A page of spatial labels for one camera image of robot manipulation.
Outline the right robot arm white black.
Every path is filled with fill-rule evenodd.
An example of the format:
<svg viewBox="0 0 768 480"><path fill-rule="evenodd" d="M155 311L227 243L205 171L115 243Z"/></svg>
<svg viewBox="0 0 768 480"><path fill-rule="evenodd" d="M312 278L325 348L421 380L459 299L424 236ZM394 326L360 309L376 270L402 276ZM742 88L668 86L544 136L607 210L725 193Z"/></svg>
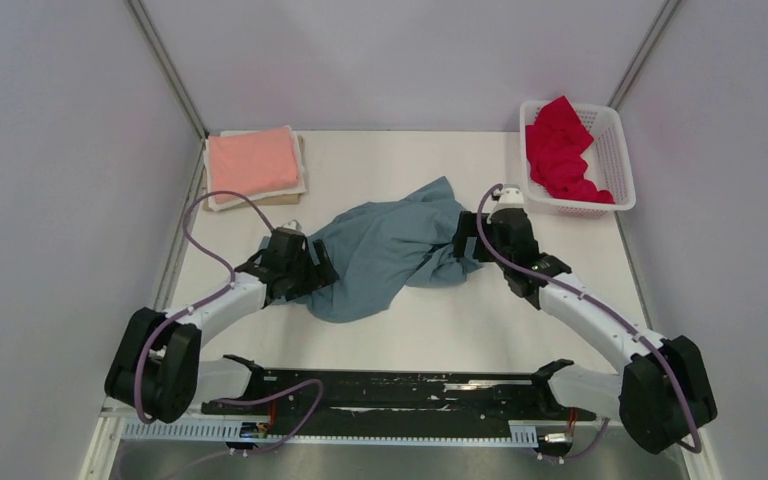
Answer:
<svg viewBox="0 0 768 480"><path fill-rule="evenodd" d="M463 212L454 254L494 263L512 293L561 321L614 368L600 373L561 359L541 367L531 403L544 417L567 408L618 420L632 440L658 454L671 446L702 451L701 427L718 409L698 346L625 319L593 295L559 258L541 251L521 208Z"/></svg>

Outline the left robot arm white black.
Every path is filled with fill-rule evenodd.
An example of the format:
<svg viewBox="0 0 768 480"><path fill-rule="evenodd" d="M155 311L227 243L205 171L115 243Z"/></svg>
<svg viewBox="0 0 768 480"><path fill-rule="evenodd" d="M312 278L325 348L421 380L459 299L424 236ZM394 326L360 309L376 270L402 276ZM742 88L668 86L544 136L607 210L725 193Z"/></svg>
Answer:
<svg viewBox="0 0 768 480"><path fill-rule="evenodd" d="M203 347L243 317L277 300L295 300L334 284L339 275L322 240L277 227L264 247L232 266L205 297L182 307L135 311L104 381L105 394L133 407L141 421L173 423L193 404L228 400L239 412L257 412L264 384L254 365L235 355L204 361Z"/></svg>

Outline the grey-blue t shirt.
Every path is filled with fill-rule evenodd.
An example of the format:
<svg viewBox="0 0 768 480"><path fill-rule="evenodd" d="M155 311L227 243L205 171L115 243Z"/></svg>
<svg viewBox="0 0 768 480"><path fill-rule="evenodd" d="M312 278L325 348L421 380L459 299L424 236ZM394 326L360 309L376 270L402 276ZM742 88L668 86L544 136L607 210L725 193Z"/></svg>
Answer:
<svg viewBox="0 0 768 480"><path fill-rule="evenodd" d="M481 264L454 253L465 208L446 177L408 196L366 202L309 236L324 243L337 282L294 300L316 318L353 322L388 309L403 287L461 285Z"/></svg>

